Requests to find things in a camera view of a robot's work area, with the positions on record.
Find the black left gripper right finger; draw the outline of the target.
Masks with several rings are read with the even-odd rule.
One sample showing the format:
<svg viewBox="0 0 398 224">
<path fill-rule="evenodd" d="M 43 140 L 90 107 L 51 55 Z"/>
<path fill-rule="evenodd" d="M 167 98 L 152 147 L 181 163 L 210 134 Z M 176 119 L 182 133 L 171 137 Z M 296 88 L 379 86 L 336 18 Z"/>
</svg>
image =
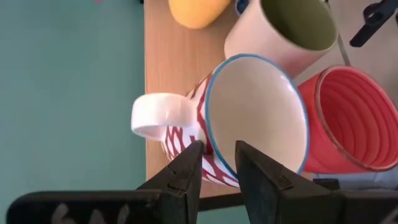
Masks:
<svg viewBox="0 0 398 224">
<path fill-rule="evenodd" d="M 244 141 L 236 141 L 235 161 L 251 224 L 398 224 L 396 190 L 308 180 Z"/>
</svg>

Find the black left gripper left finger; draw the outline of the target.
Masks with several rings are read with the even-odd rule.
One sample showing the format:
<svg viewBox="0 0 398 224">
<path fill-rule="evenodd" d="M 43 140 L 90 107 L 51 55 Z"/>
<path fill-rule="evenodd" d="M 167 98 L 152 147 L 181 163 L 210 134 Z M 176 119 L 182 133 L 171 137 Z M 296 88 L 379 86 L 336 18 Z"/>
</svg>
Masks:
<svg viewBox="0 0 398 224">
<path fill-rule="evenodd" d="M 7 224 L 196 224 L 204 144 L 191 143 L 135 190 L 42 191 L 12 202 Z"/>
</svg>

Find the red white lattice mug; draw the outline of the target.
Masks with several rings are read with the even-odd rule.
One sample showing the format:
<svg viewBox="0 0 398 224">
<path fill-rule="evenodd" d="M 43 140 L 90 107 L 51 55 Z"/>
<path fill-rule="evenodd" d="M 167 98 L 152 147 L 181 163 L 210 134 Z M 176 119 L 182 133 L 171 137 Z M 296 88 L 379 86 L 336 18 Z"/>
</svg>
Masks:
<svg viewBox="0 0 398 224">
<path fill-rule="evenodd" d="M 307 112 L 297 87 L 280 67 L 256 54 L 230 57 L 185 95 L 138 97 L 131 129 L 160 142 L 168 159 L 202 141 L 203 180 L 231 187 L 238 186 L 236 141 L 296 173 L 303 171 L 309 150 Z"/>
</svg>

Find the red ribbed mug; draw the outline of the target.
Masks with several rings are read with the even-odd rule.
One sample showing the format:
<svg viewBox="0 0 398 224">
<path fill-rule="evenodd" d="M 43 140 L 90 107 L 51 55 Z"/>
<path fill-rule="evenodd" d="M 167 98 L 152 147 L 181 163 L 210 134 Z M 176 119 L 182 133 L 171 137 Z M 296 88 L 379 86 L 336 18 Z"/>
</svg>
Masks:
<svg viewBox="0 0 398 224">
<path fill-rule="evenodd" d="M 398 165 L 398 110 L 372 78 L 335 66 L 298 89 L 310 130 L 305 172 L 383 172 Z"/>
</svg>

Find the white mug olive inside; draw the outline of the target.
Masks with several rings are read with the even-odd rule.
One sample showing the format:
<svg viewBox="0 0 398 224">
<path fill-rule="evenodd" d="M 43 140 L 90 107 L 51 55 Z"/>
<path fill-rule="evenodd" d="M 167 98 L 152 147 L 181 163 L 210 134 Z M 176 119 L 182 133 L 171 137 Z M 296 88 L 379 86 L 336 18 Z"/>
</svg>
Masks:
<svg viewBox="0 0 398 224">
<path fill-rule="evenodd" d="M 224 54 L 258 54 L 295 78 L 328 53 L 337 38 L 322 0 L 250 0 L 226 37 Z"/>
</svg>

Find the yellow mug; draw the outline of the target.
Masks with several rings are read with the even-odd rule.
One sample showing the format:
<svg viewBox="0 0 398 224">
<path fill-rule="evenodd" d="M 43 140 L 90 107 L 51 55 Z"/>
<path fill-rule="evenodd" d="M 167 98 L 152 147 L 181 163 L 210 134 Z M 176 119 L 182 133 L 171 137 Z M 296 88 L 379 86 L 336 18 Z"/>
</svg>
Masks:
<svg viewBox="0 0 398 224">
<path fill-rule="evenodd" d="M 189 29 L 202 29 L 215 21 L 231 0 L 168 0 L 173 18 Z"/>
</svg>

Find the black mug blue inside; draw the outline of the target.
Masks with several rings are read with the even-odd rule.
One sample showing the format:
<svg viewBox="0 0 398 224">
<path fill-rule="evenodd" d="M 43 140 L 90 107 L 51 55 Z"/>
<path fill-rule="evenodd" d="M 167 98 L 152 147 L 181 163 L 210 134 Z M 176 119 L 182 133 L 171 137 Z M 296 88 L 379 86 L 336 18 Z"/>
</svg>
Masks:
<svg viewBox="0 0 398 224">
<path fill-rule="evenodd" d="M 249 2 L 250 2 L 250 0 L 235 0 L 234 8 L 235 8 L 237 15 L 240 16 L 244 12 L 244 10 L 247 8 Z"/>
</svg>

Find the wooden raised shelf board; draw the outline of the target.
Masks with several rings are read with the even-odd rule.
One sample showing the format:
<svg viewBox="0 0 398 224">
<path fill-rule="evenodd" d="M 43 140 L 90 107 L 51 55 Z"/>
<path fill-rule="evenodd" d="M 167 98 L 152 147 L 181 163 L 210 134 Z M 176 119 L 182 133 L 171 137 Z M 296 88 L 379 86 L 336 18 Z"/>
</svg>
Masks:
<svg viewBox="0 0 398 224">
<path fill-rule="evenodd" d="M 224 40 L 237 15 L 230 3 L 204 29 L 181 26 L 168 0 L 144 0 L 146 93 L 186 94 L 224 60 Z"/>
</svg>

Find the black shelf frame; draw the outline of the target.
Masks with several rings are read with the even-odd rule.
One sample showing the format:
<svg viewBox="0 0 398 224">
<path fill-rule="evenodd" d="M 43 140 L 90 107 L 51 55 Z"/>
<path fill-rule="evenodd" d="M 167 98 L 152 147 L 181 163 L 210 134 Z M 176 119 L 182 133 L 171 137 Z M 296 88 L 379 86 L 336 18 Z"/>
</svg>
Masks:
<svg viewBox="0 0 398 224">
<path fill-rule="evenodd" d="M 338 179 L 313 179 L 313 182 L 328 190 L 340 189 Z M 221 208 L 237 207 L 240 205 L 244 205 L 241 193 L 206 197 L 200 199 L 199 211 L 204 212 Z"/>
</svg>

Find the black frame bracket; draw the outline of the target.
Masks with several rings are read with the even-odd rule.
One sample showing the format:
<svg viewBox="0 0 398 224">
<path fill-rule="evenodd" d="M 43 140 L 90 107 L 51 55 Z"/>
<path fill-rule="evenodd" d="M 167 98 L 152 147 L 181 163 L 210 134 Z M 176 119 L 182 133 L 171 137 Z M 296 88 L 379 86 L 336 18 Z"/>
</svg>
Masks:
<svg viewBox="0 0 398 224">
<path fill-rule="evenodd" d="M 362 47 L 398 9 L 398 0 L 381 0 L 363 10 L 364 25 L 350 40 L 352 47 Z"/>
</svg>

